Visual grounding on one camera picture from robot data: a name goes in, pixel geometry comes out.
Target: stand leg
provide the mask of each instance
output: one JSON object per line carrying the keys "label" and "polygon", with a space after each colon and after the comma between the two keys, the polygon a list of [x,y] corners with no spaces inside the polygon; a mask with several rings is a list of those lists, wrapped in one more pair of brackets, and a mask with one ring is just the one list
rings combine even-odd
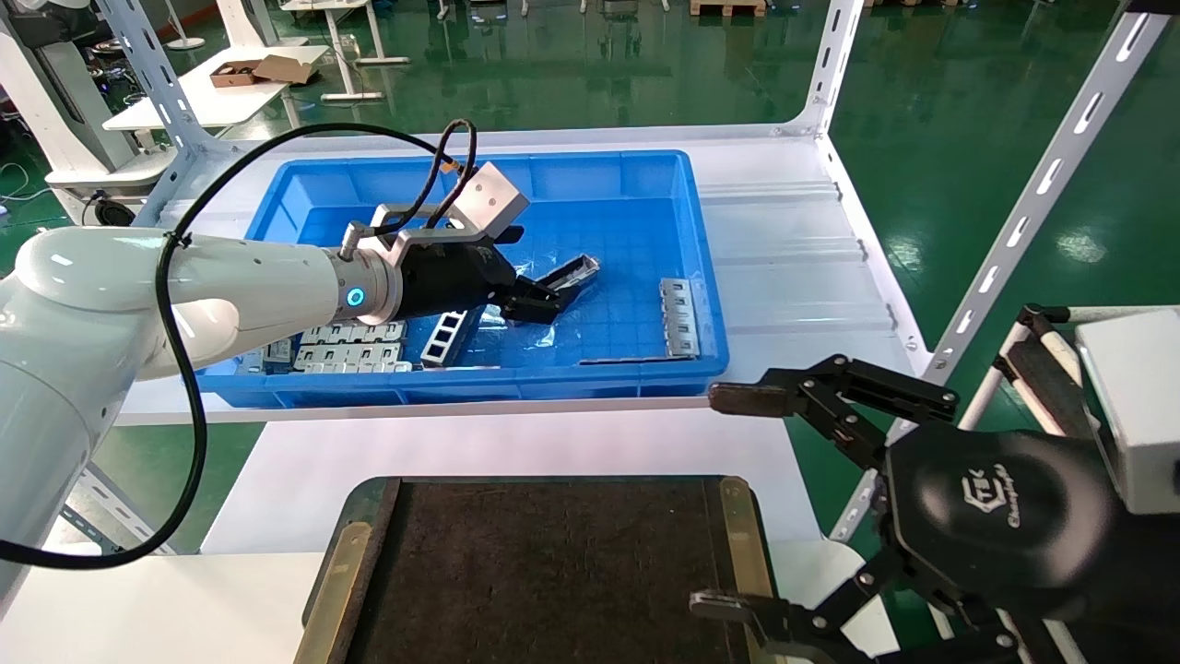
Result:
{"label": "stand leg", "polygon": [[204,39],[201,39],[199,37],[190,38],[188,34],[184,34],[184,26],[181,25],[181,19],[176,17],[176,8],[172,7],[171,0],[164,0],[164,4],[168,5],[168,15],[172,20],[172,27],[175,27],[176,33],[181,35],[179,39],[173,39],[164,46],[171,48],[172,51],[188,51],[190,48],[201,48],[204,46]]}
{"label": "stand leg", "polygon": [[381,33],[376,29],[376,11],[373,2],[365,4],[365,13],[368,14],[369,31],[373,32],[373,47],[376,50],[376,58],[356,58],[358,65],[408,65],[409,58],[386,58],[385,46],[381,44]]}
{"label": "stand leg", "polygon": [[336,29],[336,17],[332,13],[332,9],[324,11],[323,15],[328,19],[328,34],[332,35],[332,48],[335,51],[336,63],[340,65],[340,77],[345,79],[345,92],[321,94],[320,100],[355,101],[360,99],[380,99],[384,96],[380,92],[358,92],[353,87],[353,74],[348,71],[348,61],[345,59],[345,46],[340,42],[340,31]]}
{"label": "stand leg", "polygon": [[287,119],[291,123],[291,129],[299,129],[299,109],[295,106],[295,99],[291,97],[290,90],[283,87],[280,97],[283,98],[283,109],[287,110]]}

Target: metal part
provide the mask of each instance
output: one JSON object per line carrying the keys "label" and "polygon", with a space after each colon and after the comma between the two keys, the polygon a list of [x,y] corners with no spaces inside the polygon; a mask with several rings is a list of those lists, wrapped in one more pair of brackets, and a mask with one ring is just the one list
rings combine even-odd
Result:
{"label": "metal part", "polygon": [[605,359],[590,359],[579,360],[581,366],[596,366],[596,364],[644,364],[649,362],[684,362],[687,360],[695,360],[691,356],[680,356],[680,357],[605,357]]}
{"label": "metal part", "polygon": [[[145,541],[156,532],[156,526],[142,518],[126,494],[93,464],[86,465],[81,475],[78,476],[78,484],[74,485],[74,488],[84,491],[94,499],[107,514],[131,531],[131,534],[139,541]],[[156,553],[175,555],[177,551],[171,545],[164,544],[156,550]]]}
{"label": "metal part", "polygon": [[[789,124],[804,123],[813,133],[827,133],[835,112],[844,72],[852,53],[853,37],[860,22],[863,0],[832,0],[827,8],[826,29],[819,44],[819,57],[812,70],[811,87],[804,110]],[[780,127],[773,136],[782,136]]]}
{"label": "metal part", "polygon": [[582,254],[538,278],[537,283],[553,290],[582,287],[598,275],[599,267],[598,258]]}
{"label": "metal part", "polygon": [[[446,211],[450,228],[414,228],[388,235],[361,238],[359,246],[369,248],[382,259],[398,268],[413,244],[477,242],[484,237],[500,236],[520,212],[529,206],[529,198],[491,162],[485,163],[464,186],[454,204]],[[371,225],[384,225],[386,213],[374,213]]]}
{"label": "metal part", "polygon": [[[1041,162],[1032,171],[1032,177],[1016,199],[996,242],[972,278],[966,296],[959,302],[955,316],[943,331],[943,337],[935,348],[933,362],[922,375],[924,381],[936,386],[946,383],[1009,276],[1015,271],[1016,263],[1041,229],[1049,210],[1086,156],[1099,130],[1110,117],[1115,104],[1143,64],[1168,20],[1168,17],[1146,13],[1125,14],[1119,20],[1074,103],[1066,112],[1057,132],[1049,142]],[[904,422],[894,422],[889,432],[889,442],[892,443],[905,432]],[[858,497],[865,489],[871,492],[876,482],[876,473],[870,472],[861,476],[828,539],[847,543],[852,538],[852,533],[865,515]]]}
{"label": "metal part", "polygon": [[696,337],[696,314],[687,278],[660,280],[660,307],[664,318],[664,342],[668,357],[696,357],[701,346]]}
{"label": "metal part", "polygon": [[422,349],[422,367],[445,368],[454,362],[463,349],[472,324],[479,320],[483,307],[471,310],[452,310],[439,316],[431,338]]}
{"label": "metal part", "polygon": [[320,324],[303,330],[300,347],[315,344],[375,344],[400,342],[406,337],[406,323],[401,320],[381,324]]}
{"label": "metal part", "polygon": [[74,512],[68,505],[61,506],[61,512],[59,513],[63,519],[65,519],[71,526],[78,528],[78,532],[86,535],[90,541],[98,545],[103,555],[116,553],[123,551],[123,547],[114,544],[114,540],[107,538],[98,530],[93,524],[86,520],[85,517]]}
{"label": "metal part", "polygon": [[294,362],[296,372],[306,374],[382,374],[408,372],[401,363],[402,346],[321,344],[301,348]]}
{"label": "metal part", "polygon": [[360,243],[361,237],[372,234],[372,226],[365,225],[359,221],[349,221],[348,226],[345,228],[345,238],[341,239],[340,249],[336,251],[336,255],[340,256],[340,259],[350,262],[353,259],[353,254],[356,252],[356,244]]}
{"label": "metal part", "polygon": [[136,71],[137,80],[159,113],[164,130],[176,147],[176,157],[160,173],[135,222],[136,225],[156,225],[164,205],[176,196],[181,184],[188,179],[189,170],[202,155],[227,147],[219,146],[221,143],[197,123],[190,110],[192,104],[183,87],[176,84],[179,78],[163,55],[156,28],[140,4],[137,0],[97,2],[103,15],[110,19],[109,25],[114,37],[123,42],[123,51]]}

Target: metal bracket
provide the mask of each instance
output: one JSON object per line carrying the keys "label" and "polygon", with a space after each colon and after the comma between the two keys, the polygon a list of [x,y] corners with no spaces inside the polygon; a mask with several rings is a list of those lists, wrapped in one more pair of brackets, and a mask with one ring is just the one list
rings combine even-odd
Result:
{"label": "metal bracket", "polygon": [[663,309],[664,342],[668,357],[697,357],[701,355],[696,336],[696,313],[693,290],[687,278],[660,280],[660,305]]}
{"label": "metal bracket", "polygon": [[[999,229],[988,257],[971,280],[971,287],[955,311],[950,326],[943,331],[933,357],[922,375],[923,381],[936,386],[946,384],[963,351],[975,338],[988,311],[1015,271],[1017,262],[1167,22],[1168,17],[1146,13],[1125,14],[1119,20],[1086,83],[1066,112],[1061,126],[1049,142],[1041,163],[1032,171],[1032,177]],[[909,422],[894,421],[889,430],[887,445],[892,445],[911,428]],[[828,539],[847,543],[852,538],[864,519],[876,481],[874,471],[864,474]]]}
{"label": "metal bracket", "polygon": [[788,124],[812,126],[812,133],[827,133],[863,8],[864,0],[832,0],[828,5],[824,37],[807,88],[808,101]]}
{"label": "metal bracket", "polygon": [[176,157],[160,175],[133,222],[133,225],[156,225],[160,211],[173,198],[189,170],[203,152],[214,149],[218,142],[197,124],[192,106],[177,84],[179,78],[164,55],[164,47],[138,0],[96,1],[110,20],[114,37],[123,42],[123,51],[136,70],[136,77],[176,146]]}
{"label": "metal bracket", "polygon": [[[139,511],[136,509],[131,499],[93,464],[86,465],[81,475],[78,476],[78,484],[74,485],[74,488],[86,492],[107,514],[127,531],[131,531],[131,534],[139,541],[146,541],[156,532],[156,526],[150,525],[139,515]],[[164,544],[156,550],[156,553],[176,555],[177,552],[171,545]]]}
{"label": "metal bracket", "polygon": [[114,540],[103,534],[97,526],[87,521],[81,514],[74,512],[68,505],[61,506],[59,515],[71,526],[78,528],[78,532],[86,535],[90,541],[97,544],[103,555],[123,551],[123,547],[114,544]]}
{"label": "metal bracket", "polygon": [[426,348],[422,349],[422,367],[444,368],[454,362],[467,335],[471,334],[471,326],[479,320],[483,311],[484,307],[478,307],[440,315],[434,331],[431,331],[431,338],[426,341]]}

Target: black cable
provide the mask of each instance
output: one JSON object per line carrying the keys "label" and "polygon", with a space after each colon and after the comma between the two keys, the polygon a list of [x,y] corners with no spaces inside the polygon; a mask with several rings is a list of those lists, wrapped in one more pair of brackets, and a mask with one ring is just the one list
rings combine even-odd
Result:
{"label": "black cable", "polygon": [[459,180],[454,183],[454,188],[446,195],[446,198],[442,198],[442,203],[440,203],[438,209],[434,210],[434,213],[426,219],[424,228],[434,228],[439,224],[439,219],[441,219],[442,215],[451,209],[455,198],[458,198],[459,193],[463,192],[463,188],[467,185],[467,180],[476,175],[476,125],[471,124],[471,121],[466,119],[459,119],[455,121],[464,124],[467,127],[467,163],[465,163],[463,170],[459,171]]}
{"label": "black cable", "polygon": [[[460,126],[467,127],[467,132],[471,133],[472,144],[474,144],[476,125],[473,125],[471,120],[463,118],[451,120],[451,123],[446,125],[446,129],[442,130],[442,134],[439,136],[438,149],[435,149],[434,151],[434,158],[431,159],[431,170],[426,176],[426,184],[422,186],[422,190],[418,193],[418,198],[415,198],[414,202],[406,209],[406,211],[401,213],[401,217],[398,218],[396,223],[391,223],[388,225],[381,226],[374,232],[375,235],[388,235],[389,232],[396,232],[401,230],[402,226],[405,226],[407,223],[409,223],[409,219],[414,218],[414,215],[418,213],[418,210],[421,209],[422,203],[426,202],[426,197],[430,196],[431,190],[434,188],[434,180],[438,178],[439,175],[440,162],[442,157],[446,156],[446,144],[451,139],[451,134],[454,133],[454,130],[459,129]],[[459,166],[460,180],[467,175],[468,171],[474,172],[474,169],[472,167],[473,155],[470,145],[467,152],[468,152],[467,163]],[[445,203],[445,206],[440,206],[439,210],[446,210],[450,206],[451,203]],[[434,228],[433,225],[430,225],[430,219],[427,219],[426,228]]]}
{"label": "black cable", "polygon": [[86,198],[86,204],[81,206],[81,215],[78,216],[78,225],[86,225],[86,210],[88,210],[90,206],[94,204],[94,200],[104,197],[106,197],[106,191],[97,189],[93,193],[90,195],[90,198]]}
{"label": "black cable", "polygon": [[[243,155],[242,158],[230,164],[224,172],[217,176],[217,178],[214,179],[199,196],[197,196],[197,199],[192,202],[192,205],[185,210],[181,221],[176,224],[176,228],[164,235],[164,246],[160,250],[159,261],[156,263],[156,303],[159,308],[160,322],[164,324],[164,335],[168,338],[169,344],[172,347],[172,357],[176,360],[177,370],[179,372],[181,380],[184,383],[184,393],[189,400],[189,410],[192,414],[192,465],[189,469],[189,478],[184,484],[184,489],[181,492],[181,498],[177,500],[176,507],[172,509],[172,513],[159,527],[159,530],[156,531],[156,533],[153,533],[150,538],[138,546],[118,553],[109,553],[104,555],[70,555],[52,553],[0,540],[0,560],[17,563],[19,565],[32,565],[34,567],[52,567],[55,570],[107,570],[126,565],[127,563],[133,563],[152,553],[164,545],[169,538],[176,533],[177,528],[181,527],[181,522],[184,521],[189,509],[192,507],[192,501],[197,498],[197,488],[201,486],[201,475],[204,472],[205,455],[208,454],[209,447],[209,425],[205,421],[205,407],[201,399],[201,389],[197,387],[197,375],[192,369],[192,363],[189,361],[189,354],[184,350],[184,340],[181,336],[181,330],[176,322],[176,313],[172,310],[172,295],[169,292],[169,268],[172,263],[172,255],[176,252],[177,248],[188,246],[191,242],[191,237],[188,235],[189,226],[192,225],[194,219],[198,213],[201,213],[201,210],[203,210],[205,205],[209,204],[209,200],[211,200],[212,197],[225,186],[225,183],[232,179],[237,173],[242,172],[245,166],[250,165],[250,163],[262,155],[283,143],[287,143],[288,140],[293,140],[309,133],[321,133],[326,131],[359,131],[378,136],[388,136],[432,152],[437,151],[434,145],[431,145],[421,138],[394,129],[386,129],[384,126],[350,121],[313,124],[293,129],[286,133],[281,133],[274,138],[264,140],[262,144]],[[446,155],[442,156],[442,159],[450,164],[454,164],[454,159]]]}

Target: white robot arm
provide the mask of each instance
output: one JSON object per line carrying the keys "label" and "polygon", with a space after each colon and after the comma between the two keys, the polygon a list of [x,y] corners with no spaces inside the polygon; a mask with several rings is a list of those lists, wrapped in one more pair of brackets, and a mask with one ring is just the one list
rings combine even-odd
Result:
{"label": "white robot arm", "polygon": [[[373,324],[512,292],[516,271],[493,243],[527,199],[492,164],[471,179],[478,186],[447,208],[445,228],[393,232],[375,217],[353,223],[333,249],[191,237],[168,274],[192,366],[334,320]],[[48,230],[21,246],[0,281],[0,540],[41,546],[131,383],[177,373],[153,277],[169,236]],[[0,563],[0,618],[25,572]]]}

